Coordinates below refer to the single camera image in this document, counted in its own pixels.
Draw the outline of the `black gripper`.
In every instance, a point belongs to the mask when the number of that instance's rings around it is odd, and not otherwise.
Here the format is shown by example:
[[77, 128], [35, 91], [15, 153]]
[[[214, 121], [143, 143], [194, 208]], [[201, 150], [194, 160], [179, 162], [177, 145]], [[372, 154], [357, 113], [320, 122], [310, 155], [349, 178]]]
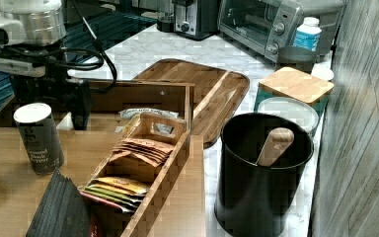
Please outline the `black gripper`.
[[76, 130], [86, 130], [92, 107], [89, 82], [71, 77], [67, 70], [48, 66], [41, 77], [12, 75], [11, 85], [18, 101], [57, 101], [68, 106]]

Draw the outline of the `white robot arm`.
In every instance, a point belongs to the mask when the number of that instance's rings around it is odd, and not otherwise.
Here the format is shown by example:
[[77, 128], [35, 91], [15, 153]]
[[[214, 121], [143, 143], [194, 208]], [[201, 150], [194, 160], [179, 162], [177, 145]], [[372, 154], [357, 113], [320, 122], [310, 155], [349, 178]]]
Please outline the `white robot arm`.
[[77, 130], [87, 127], [91, 109], [89, 83], [68, 71], [76, 48], [66, 48], [61, 0], [0, 0], [0, 72], [11, 76], [21, 103], [60, 103]]

